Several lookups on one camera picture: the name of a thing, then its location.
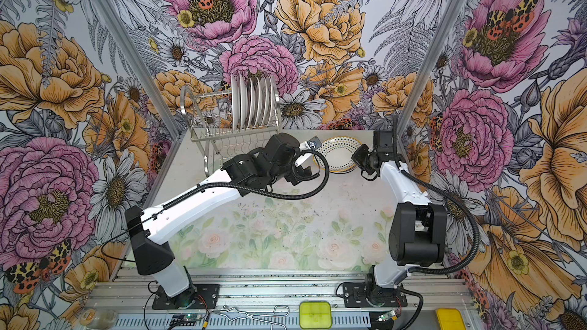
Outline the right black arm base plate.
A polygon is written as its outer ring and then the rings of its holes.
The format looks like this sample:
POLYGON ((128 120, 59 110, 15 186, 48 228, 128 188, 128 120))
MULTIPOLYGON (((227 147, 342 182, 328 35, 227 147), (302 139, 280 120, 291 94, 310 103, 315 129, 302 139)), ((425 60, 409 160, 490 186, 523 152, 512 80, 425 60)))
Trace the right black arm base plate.
POLYGON ((406 296, 398 289, 369 287, 366 283, 343 282, 337 290, 345 308, 399 308, 406 307, 406 296))

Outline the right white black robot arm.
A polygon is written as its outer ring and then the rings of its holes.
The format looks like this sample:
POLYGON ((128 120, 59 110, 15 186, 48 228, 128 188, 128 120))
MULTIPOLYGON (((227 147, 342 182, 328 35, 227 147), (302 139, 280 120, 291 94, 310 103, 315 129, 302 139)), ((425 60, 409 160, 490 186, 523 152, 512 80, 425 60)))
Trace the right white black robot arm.
POLYGON ((401 283, 414 267, 428 268, 443 260, 446 244, 446 209, 433 203, 423 183, 409 174, 397 152, 393 131, 375 131, 372 147, 359 147, 353 161, 369 181, 388 185, 394 218, 388 235, 390 257, 376 264, 365 281, 365 297, 373 306, 400 305, 401 283))

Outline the red floral pattern plate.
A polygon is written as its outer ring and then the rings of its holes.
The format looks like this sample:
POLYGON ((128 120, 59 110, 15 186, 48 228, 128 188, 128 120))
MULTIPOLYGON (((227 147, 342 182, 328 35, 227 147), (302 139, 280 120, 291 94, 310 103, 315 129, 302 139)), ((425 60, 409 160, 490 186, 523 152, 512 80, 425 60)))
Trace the red floral pattern plate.
POLYGON ((240 130, 241 109, 240 109, 240 82, 236 74, 231 75, 231 91, 232 91, 232 128, 234 131, 240 130))

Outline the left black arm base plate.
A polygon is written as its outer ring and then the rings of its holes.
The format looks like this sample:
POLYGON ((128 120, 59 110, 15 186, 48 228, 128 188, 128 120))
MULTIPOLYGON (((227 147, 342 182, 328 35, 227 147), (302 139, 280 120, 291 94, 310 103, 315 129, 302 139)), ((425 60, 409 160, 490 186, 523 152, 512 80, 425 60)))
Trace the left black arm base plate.
POLYGON ((220 285, 194 284, 175 297, 168 296, 160 286, 155 292, 153 310, 214 310, 219 299, 220 285))

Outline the yellow rimmed white plate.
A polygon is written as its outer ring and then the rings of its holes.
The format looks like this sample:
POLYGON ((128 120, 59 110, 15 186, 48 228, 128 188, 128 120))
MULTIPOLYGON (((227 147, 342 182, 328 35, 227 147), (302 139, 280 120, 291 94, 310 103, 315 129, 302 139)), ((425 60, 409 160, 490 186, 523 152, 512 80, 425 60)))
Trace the yellow rimmed white plate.
POLYGON ((362 143, 353 137, 339 136, 323 141, 317 151, 327 160, 330 173, 348 174, 357 168, 353 154, 361 145, 362 143))

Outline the chrome wire dish rack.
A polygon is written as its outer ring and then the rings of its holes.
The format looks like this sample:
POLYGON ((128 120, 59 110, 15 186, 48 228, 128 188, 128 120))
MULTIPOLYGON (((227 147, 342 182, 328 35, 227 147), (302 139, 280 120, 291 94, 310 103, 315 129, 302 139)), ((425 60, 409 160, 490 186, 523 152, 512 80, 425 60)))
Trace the chrome wire dish rack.
POLYGON ((234 131, 232 128, 231 87, 211 93, 194 93, 190 86, 180 91, 180 114, 190 128, 190 139, 203 158, 206 177, 237 154, 260 148, 281 131, 280 99, 278 95, 278 124, 275 127, 234 131))

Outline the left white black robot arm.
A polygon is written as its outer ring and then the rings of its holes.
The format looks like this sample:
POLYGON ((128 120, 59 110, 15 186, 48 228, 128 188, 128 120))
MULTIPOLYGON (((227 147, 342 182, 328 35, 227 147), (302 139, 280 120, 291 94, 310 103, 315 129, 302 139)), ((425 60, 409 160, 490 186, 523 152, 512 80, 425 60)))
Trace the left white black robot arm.
POLYGON ((186 268, 180 266, 168 241, 179 231, 213 210, 255 194, 274 200, 305 200, 318 194, 327 184, 330 172, 322 175, 304 166, 309 157, 324 161, 317 137, 300 143, 286 133, 272 135, 265 146, 237 154, 194 188, 147 209, 137 206, 125 213, 127 232, 135 265, 140 275, 152 277, 160 296, 185 306, 196 296, 186 268), (273 192, 281 179, 293 186, 322 177, 318 187, 300 195, 273 192))

